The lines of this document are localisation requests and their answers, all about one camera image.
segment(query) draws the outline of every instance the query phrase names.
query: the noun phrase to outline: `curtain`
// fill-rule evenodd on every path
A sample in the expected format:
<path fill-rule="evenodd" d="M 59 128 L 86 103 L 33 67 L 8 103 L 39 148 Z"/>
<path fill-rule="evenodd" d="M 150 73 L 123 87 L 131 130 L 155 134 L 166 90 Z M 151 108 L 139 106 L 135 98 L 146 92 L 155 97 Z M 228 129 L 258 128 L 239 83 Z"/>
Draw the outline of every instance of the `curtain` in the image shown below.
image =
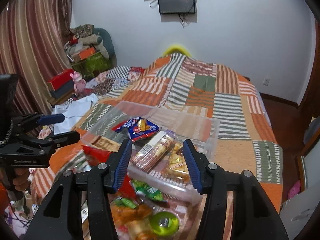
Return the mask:
<path fill-rule="evenodd" d="M 13 108 L 52 111 L 46 81 L 70 67 L 64 52 L 71 0 L 10 0 L 0 15 L 0 73 L 19 74 Z"/>

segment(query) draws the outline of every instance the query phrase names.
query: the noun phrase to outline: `wooden floor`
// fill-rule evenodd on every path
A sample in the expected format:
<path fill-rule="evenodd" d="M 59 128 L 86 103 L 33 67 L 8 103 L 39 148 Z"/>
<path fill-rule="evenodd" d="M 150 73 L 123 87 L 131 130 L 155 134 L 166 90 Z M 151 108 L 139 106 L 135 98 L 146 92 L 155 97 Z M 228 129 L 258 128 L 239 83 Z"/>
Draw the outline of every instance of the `wooden floor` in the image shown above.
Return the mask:
<path fill-rule="evenodd" d="M 287 104 L 263 99 L 269 115 L 273 132 L 278 144 L 283 149 L 283 202 L 287 200 L 288 191 L 299 179 L 296 156 L 303 149 L 303 135 L 311 122 L 294 107 Z"/>

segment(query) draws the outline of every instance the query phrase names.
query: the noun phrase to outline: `metal bolt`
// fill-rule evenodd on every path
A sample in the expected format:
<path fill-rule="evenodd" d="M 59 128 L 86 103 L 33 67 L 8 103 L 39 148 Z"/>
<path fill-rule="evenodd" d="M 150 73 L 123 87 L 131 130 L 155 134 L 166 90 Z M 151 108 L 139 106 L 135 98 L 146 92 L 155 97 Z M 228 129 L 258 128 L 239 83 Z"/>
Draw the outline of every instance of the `metal bolt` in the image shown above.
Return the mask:
<path fill-rule="evenodd" d="M 215 163 L 209 163 L 209 164 L 208 164 L 208 168 L 209 168 L 210 170 L 215 170 L 215 169 L 218 168 L 218 166 L 217 166 L 217 164 L 215 164 Z"/>
<path fill-rule="evenodd" d="M 71 175 L 72 171 L 71 170 L 66 170 L 63 172 L 63 176 L 69 177 Z"/>
<path fill-rule="evenodd" d="M 104 170 L 106 167 L 107 167 L 107 164 L 105 164 L 105 163 L 100 163 L 98 165 L 98 169 L 100 169 L 100 170 Z"/>
<path fill-rule="evenodd" d="M 244 174 L 244 176 L 246 176 L 246 177 L 251 177 L 251 176 L 252 176 L 252 172 L 251 172 L 251 171 L 248 171 L 248 170 L 243 171 L 243 174 Z"/>

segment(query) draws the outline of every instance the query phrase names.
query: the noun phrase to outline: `green lid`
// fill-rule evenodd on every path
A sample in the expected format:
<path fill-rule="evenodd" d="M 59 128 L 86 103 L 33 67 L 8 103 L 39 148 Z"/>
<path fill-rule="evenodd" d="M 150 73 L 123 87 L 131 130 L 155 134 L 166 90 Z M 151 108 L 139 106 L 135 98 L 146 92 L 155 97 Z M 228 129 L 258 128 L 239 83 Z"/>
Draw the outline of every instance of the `green lid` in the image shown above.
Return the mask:
<path fill-rule="evenodd" d="M 159 212 L 149 220 L 153 232 L 158 236 L 172 236 L 179 230 L 179 219 L 170 212 Z"/>

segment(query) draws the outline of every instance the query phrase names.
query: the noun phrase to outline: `human hand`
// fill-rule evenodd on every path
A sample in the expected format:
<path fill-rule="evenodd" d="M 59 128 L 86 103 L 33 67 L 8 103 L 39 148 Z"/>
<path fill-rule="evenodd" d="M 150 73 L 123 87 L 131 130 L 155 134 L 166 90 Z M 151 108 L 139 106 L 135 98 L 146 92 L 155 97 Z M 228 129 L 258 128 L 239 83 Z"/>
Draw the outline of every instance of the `human hand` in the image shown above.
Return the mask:
<path fill-rule="evenodd" d="M 30 172 L 29 169 L 14 169 L 17 177 L 12 180 L 13 184 L 15 185 L 15 189 L 18 191 L 25 190 L 30 182 L 28 181 Z M 0 169 L 0 180 L 2 180 L 3 174 L 2 169 Z"/>

